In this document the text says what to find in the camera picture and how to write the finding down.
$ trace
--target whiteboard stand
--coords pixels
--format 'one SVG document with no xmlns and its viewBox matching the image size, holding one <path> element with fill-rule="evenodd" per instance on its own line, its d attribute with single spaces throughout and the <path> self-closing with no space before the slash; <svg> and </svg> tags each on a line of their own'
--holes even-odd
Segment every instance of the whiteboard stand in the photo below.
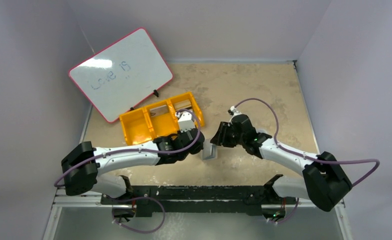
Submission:
<svg viewBox="0 0 392 240">
<path fill-rule="evenodd" d="M 69 77 L 110 123 L 168 83 L 173 75 L 144 28 L 101 50 Z"/>
</svg>

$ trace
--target gray wall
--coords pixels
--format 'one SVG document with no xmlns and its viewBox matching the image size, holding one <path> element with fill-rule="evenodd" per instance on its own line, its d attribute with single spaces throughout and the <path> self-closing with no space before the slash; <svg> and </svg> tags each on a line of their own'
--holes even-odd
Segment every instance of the gray wall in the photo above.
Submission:
<svg viewBox="0 0 392 240">
<path fill-rule="evenodd" d="M 68 0 L 94 50 L 145 27 L 170 61 L 287 61 L 331 0 Z"/>
<path fill-rule="evenodd" d="M 355 239 L 392 239 L 392 1 L 332 1 L 298 63 L 319 148 L 381 160 L 345 198 Z"/>
<path fill-rule="evenodd" d="M 43 236 L 89 107 L 67 70 L 90 54 L 65 0 L 0 0 L 0 240 Z"/>
</svg>

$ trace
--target purple cable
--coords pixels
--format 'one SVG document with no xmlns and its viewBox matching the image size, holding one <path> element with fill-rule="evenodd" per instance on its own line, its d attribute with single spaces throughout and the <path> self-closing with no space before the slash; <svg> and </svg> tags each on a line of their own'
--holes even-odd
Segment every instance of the purple cable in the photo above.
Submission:
<svg viewBox="0 0 392 240">
<path fill-rule="evenodd" d="M 200 120 L 199 120 L 199 118 L 192 112 L 192 111 L 190 111 L 190 110 L 188 110 L 188 109 L 180 109 L 180 110 L 178 110 L 177 111 L 177 113 L 179 112 L 188 112 L 189 114 L 191 114 L 191 116 L 193 117 L 193 119 L 195 119 L 196 120 L 196 122 L 197 122 L 197 135 L 196 135 L 196 137 L 193 139 L 193 141 L 188 145 L 188 146 L 186 146 L 186 147 L 184 147 L 184 148 L 182 148 L 182 149 L 178 149 L 178 150 L 174 150 L 174 151 L 159 151 L 159 150 L 152 150 L 152 149 L 146 149 L 146 148 L 143 148 L 143 149 L 138 149 L 138 148 L 126 148 L 126 149 L 119 149 L 119 150 L 115 150 L 115 151 L 110 151 L 110 152 L 107 152 L 106 154 L 107 155 L 112 155 L 112 154 L 119 154 L 119 153 L 126 153 L 126 152 L 149 152 L 149 153 L 156 153 L 156 154 L 178 154 L 178 153 L 181 153 L 181 152 L 183 152 L 183 151 L 185 151 L 185 150 L 187 150 L 187 149 L 189 149 L 189 148 L 191 148 L 196 142 L 197 142 L 197 140 L 199 139 L 199 137 L 200 137 L 200 128 L 202 127 L 201 126 L 201 124 L 200 124 Z M 60 187 L 64 187 L 65 185 L 64 184 L 59 184 L 59 182 L 62 180 L 62 179 L 64 179 L 70 172 L 72 172 L 73 170 L 75 170 L 75 169 L 77 169 L 77 168 L 79 168 L 80 166 L 82 166 L 82 165 L 84 165 L 84 164 L 86 164 L 86 163 L 88 163 L 88 162 L 90 162 L 90 161 L 93 161 L 93 160 L 96 160 L 96 159 L 99 159 L 99 158 L 102 158 L 103 157 L 103 155 L 102 154 L 99 154 L 99 155 L 97 155 L 97 156 L 92 156 L 92 157 L 90 157 L 90 158 L 88 158 L 88 159 L 86 159 L 86 160 L 84 160 L 84 161 L 82 161 L 82 162 L 80 162 L 80 163 L 78 163 L 78 164 L 76 164 L 76 165 L 74 165 L 73 167 L 71 167 L 70 169 L 68 169 L 66 172 L 64 172 L 55 182 L 54 182 L 54 186 L 55 187 L 57 187 L 57 188 L 60 188 Z"/>
<path fill-rule="evenodd" d="M 289 218 L 291 218 L 291 216 L 293 216 L 293 214 L 294 214 L 294 212 L 296 211 L 298 205 L 299 205 L 299 198 L 296 198 L 296 204 L 294 205 L 294 208 L 291 210 L 291 212 L 290 212 L 287 216 L 285 216 L 285 217 L 283 218 L 283 220 L 281 220 L 281 221 L 276 221 L 276 223 L 277 223 L 277 224 L 280 224 L 280 223 L 282 224 L 283 222 L 289 220 Z"/>
<path fill-rule="evenodd" d="M 160 208 L 162 209 L 162 213 L 163 213 L 163 218 L 162 218 L 162 221 L 160 222 L 160 224 L 157 226 L 157 227 L 155 227 L 154 229 L 152 229 L 152 230 L 138 230 L 138 229 L 135 229 L 135 228 L 132 228 L 132 227 L 130 227 L 130 226 L 127 226 L 127 225 L 124 225 L 124 224 L 122 224 L 122 223 L 120 223 L 120 222 L 118 222 L 116 219 L 115 219 L 115 215 L 114 215 L 114 213 L 113 213 L 113 211 L 115 210 L 114 208 L 112 208 L 112 218 L 113 218 L 113 222 L 114 223 L 116 223 L 117 225 L 119 225 L 119 226 L 121 226 L 121 227 L 124 227 L 124 228 L 126 228 L 126 229 L 128 229 L 128 230 L 131 230 L 131 231 L 133 231 L 133 232 L 136 232 L 136 233 L 139 233 L 139 234 L 147 234 L 147 233 L 149 233 L 149 234 L 151 234 L 151 233 L 154 233 L 155 231 L 157 231 L 157 230 L 159 230 L 160 229 L 160 227 L 162 227 L 162 225 L 163 225 L 163 223 L 165 222 L 165 218 L 166 218 L 166 211 L 165 211 L 165 208 L 163 208 L 163 206 L 162 206 L 162 204 L 158 201 L 158 200 L 156 200 L 156 199 L 154 199 L 154 198 L 152 198 L 152 197 L 147 197 L 147 196 L 139 196 L 139 197 L 136 197 L 136 198 L 131 198 L 131 199 L 127 199 L 127 200 L 116 200 L 117 202 L 119 202 L 119 203 L 128 203 L 128 202 L 132 202 L 132 201 L 135 201 L 135 200 L 141 200 L 141 199 L 149 199 L 149 200 L 152 200 L 152 201 L 154 201 L 155 203 L 157 203 L 159 206 L 160 206 Z"/>
<path fill-rule="evenodd" d="M 312 158 L 312 157 L 309 157 L 309 156 L 304 156 L 304 155 L 301 154 L 301 153 L 297 153 L 297 152 L 295 152 L 295 151 L 289 150 L 289 149 L 287 149 L 287 148 L 281 146 L 281 144 L 278 143 L 278 140 L 277 140 L 278 129 L 279 129 L 278 117 L 277 117 L 277 114 L 275 113 L 274 109 L 272 109 L 271 105 L 269 105 L 268 103 L 266 103 L 265 101 L 263 101 L 263 100 L 261 100 L 261 99 L 251 97 L 251 98 L 245 99 L 245 100 L 243 100 L 243 101 L 237 103 L 234 107 L 238 107 L 238 106 L 239 106 L 240 104 L 242 104 L 243 102 L 246 102 L 246 101 L 249 101 L 249 100 L 260 101 L 261 103 L 265 104 L 265 105 L 271 110 L 272 114 L 274 114 L 275 124 L 277 125 L 277 128 L 276 128 L 275 133 L 274 133 L 274 141 L 275 141 L 275 144 L 277 144 L 277 146 L 278 146 L 281 150 L 283 150 L 283 151 L 286 151 L 286 152 L 288 152 L 288 153 L 294 154 L 294 155 L 296 155 L 296 156 L 300 156 L 300 157 L 302 157 L 302 158 L 309 159 L 309 160 L 311 160 L 311 161 L 314 161 L 314 162 L 317 162 L 317 163 L 320 163 L 320 164 L 329 164 L 329 165 L 340 165 L 340 164 L 342 165 L 342 164 L 344 164 L 344 165 L 346 165 L 346 164 L 361 164 L 361 163 L 365 164 L 365 163 L 368 163 L 368 162 L 369 162 L 369 163 L 373 163 L 373 162 L 374 162 L 374 163 L 375 163 L 374 167 L 373 167 L 370 171 L 368 171 L 364 176 L 362 176 L 360 179 L 358 179 L 357 181 L 355 181 L 355 182 L 352 184 L 353 187 L 356 186 L 356 185 L 358 185 L 360 182 L 362 182 L 364 179 L 366 179 L 369 175 L 371 175 L 371 174 L 378 168 L 378 166 L 380 165 L 380 161 L 379 161 L 378 159 L 373 159 L 373 158 L 370 158 L 370 159 L 362 159 L 362 160 L 352 160 L 352 161 L 338 161 L 338 162 L 337 162 L 337 161 L 336 161 L 336 162 L 335 162 L 335 161 L 332 161 L 332 162 L 330 162 L 330 161 L 318 160 L 318 159 L 316 159 L 316 158 Z"/>
</svg>

